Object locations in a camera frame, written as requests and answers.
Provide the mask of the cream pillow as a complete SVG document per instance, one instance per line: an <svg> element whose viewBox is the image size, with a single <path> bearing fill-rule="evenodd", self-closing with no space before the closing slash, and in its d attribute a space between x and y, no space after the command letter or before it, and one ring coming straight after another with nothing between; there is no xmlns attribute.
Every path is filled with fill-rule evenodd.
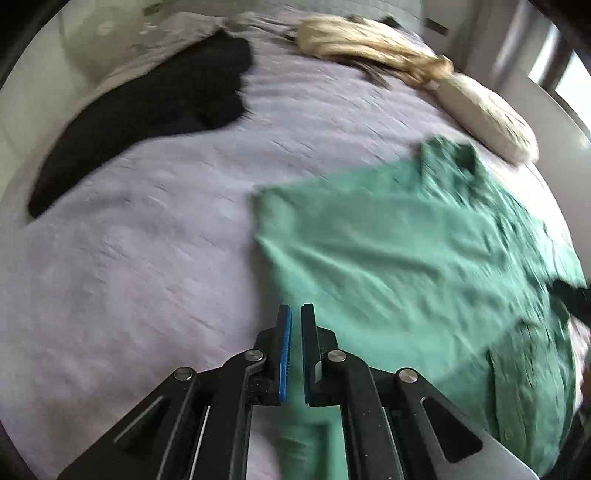
<svg viewBox="0 0 591 480"><path fill-rule="evenodd" d="M539 146L528 122L498 93L455 74L439 83L438 101L465 130L513 165L536 163Z"/></svg>

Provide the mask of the black garment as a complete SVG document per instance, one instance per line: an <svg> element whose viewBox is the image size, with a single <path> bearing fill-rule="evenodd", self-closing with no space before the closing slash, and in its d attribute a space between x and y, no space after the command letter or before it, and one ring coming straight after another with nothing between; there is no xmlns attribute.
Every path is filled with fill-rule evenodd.
<svg viewBox="0 0 591 480"><path fill-rule="evenodd" d="M149 72L101 95L59 135L40 168L27 210L37 218L87 175L149 138L222 128L245 114L242 76L249 41L219 29Z"/></svg>

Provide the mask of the green shirt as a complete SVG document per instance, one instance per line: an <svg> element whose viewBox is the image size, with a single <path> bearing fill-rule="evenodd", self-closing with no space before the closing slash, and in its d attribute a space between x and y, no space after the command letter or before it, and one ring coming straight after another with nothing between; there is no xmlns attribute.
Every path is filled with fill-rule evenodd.
<svg viewBox="0 0 591 480"><path fill-rule="evenodd" d="M548 290L585 282L565 238L469 144L263 189L257 235L280 301L370 367L418 370L538 474L575 409L570 316Z"/></svg>

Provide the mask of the beige knitted blanket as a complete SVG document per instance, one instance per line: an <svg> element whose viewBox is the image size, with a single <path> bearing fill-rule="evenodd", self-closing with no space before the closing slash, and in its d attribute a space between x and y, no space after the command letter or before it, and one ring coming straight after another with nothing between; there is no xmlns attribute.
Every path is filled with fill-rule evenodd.
<svg viewBox="0 0 591 480"><path fill-rule="evenodd" d="M435 53L392 17L382 21L360 15L307 17L295 30L295 42L305 56L359 69L384 88L390 86L388 76L421 88L455 73L450 59Z"/></svg>

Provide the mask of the lavender quilted bedspread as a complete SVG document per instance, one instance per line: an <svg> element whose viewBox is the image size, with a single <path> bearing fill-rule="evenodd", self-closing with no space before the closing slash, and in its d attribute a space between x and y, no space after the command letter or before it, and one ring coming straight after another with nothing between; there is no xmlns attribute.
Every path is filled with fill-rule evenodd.
<svg viewBox="0 0 591 480"><path fill-rule="evenodd" d="M54 479L176 367L206 370L252 345L280 304L259 246L257 196L469 144L531 216L570 241L535 166L488 150L435 96L304 56L301 13L180 13L157 66L222 29L249 41L245 114L222 128L138 142L37 218L27 205L54 142L1 204L1 421L34 476Z"/></svg>

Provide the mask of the window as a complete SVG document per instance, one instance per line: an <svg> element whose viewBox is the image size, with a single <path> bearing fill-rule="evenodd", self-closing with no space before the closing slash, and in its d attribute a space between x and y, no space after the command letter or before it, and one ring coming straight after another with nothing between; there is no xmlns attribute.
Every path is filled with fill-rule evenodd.
<svg viewBox="0 0 591 480"><path fill-rule="evenodd" d="M528 77L590 138L590 73L554 24L549 27Z"/></svg>

